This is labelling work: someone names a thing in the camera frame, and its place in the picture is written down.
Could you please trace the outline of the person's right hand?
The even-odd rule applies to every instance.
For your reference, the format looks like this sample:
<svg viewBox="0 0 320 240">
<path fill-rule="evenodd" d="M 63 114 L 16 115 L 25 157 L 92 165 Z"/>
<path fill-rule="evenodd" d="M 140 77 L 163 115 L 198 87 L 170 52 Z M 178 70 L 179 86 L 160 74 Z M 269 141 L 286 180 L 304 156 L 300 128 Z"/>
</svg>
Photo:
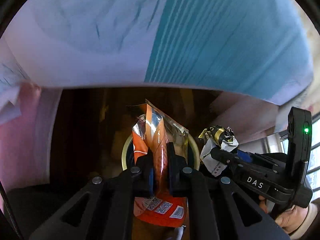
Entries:
<svg viewBox="0 0 320 240">
<path fill-rule="evenodd" d="M 275 222 L 289 235 L 296 231 L 304 222 L 308 214 L 308 208 L 292 207 L 278 215 Z"/>
</svg>

